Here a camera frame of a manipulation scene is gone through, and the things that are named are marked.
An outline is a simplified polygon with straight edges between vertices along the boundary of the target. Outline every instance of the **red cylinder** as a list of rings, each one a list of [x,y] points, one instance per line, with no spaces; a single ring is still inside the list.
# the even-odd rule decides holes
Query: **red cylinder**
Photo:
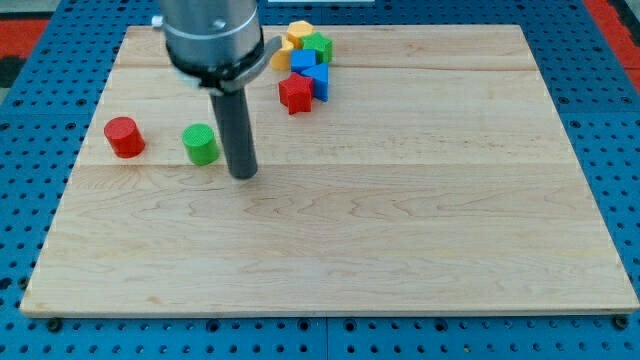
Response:
[[[132,158],[144,150],[144,139],[132,118],[111,119],[104,127],[104,135],[118,157]]]

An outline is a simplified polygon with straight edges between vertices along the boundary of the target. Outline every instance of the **colored block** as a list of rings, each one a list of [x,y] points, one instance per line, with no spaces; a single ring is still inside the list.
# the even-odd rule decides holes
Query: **colored block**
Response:
[[[136,122],[129,117],[111,119],[104,127],[104,135],[116,156],[132,158],[144,150],[145,143]]]
[[[301,76],[297,73],[278,83],[280,102],[289,108],[289,115],[297,112],[311,111],[311,99],[313,98],[313,79]]]
[[[182,143],[189,160],[196,165],[210,164],[220,156],[213,129],[207,124],[193,124],[184,129]]]
[[[287,28],[287,39],[293,43],[294,49],[302,49],[302,37],[313,33],[313,25],[308,22],[294,21]]]
[[[322,63],[301,73],[313,79],[313,96],[322,101],[329,100],[329,64]]]
[[[291,52],[291,71],[301,73],[316,65],[316,52],[314,50],[293,50]]]
[[[302,48],[316,52],[316,62],[331,62],[333,59],[333,41],[320,32],[302,38]]]
[[[276,51],[271,57],[269,65],[276,70],[289,70],[291,68],[291,51],[293,50],[293,43],[287,40],[287,37],[281,35],[282,47]]]

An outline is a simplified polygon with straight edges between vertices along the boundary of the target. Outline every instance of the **red surface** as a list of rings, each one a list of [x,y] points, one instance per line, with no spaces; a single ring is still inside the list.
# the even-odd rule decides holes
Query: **red surface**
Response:
[[[311,111],[311,99],[313,98],[313,79],[306,76],[291,73],[291,75],[278,84],[280,102],[289,108],[289,115],[297,112]]]
[[[584,0],[584,4],[616,54],[618,61],[640,92],[640,47],[631,39],[629,29],[620,21],[618,11],[607,0]]]
[[[111,119],[104,127],[104,135],[118,157],[131,158],[144,150],[145,143],[142,135],[135,121],[131,118]]]
[[[28,58],[48,23],[49,20],[0,20],[0,58]]]

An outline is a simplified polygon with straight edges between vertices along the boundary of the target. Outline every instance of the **wood grain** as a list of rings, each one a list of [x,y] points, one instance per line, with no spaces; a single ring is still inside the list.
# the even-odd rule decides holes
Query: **wood grain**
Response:
[[[132,27],[21,308],[34,317],[627,313],[638,300],[517,26],[319,27],[331,100],[247,89],[260,172],[189,164],[212,123]],[[266,28],[272,37],[284,28]],[[369,46],[376,40],[384,46]],[[102,135],[130,115],[148,147]]]

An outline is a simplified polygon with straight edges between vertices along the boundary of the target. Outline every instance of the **blue pegboard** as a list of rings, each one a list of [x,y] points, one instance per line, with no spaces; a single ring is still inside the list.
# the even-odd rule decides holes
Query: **blue pegboard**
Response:
[[[267,7],[264,24],[519,24],[640,290],[640,99],[579,0]],[[0,108],[0,358],[637,358],[640,317],[31,320],[22,287],[128,25],[153,0],[63,0]]]

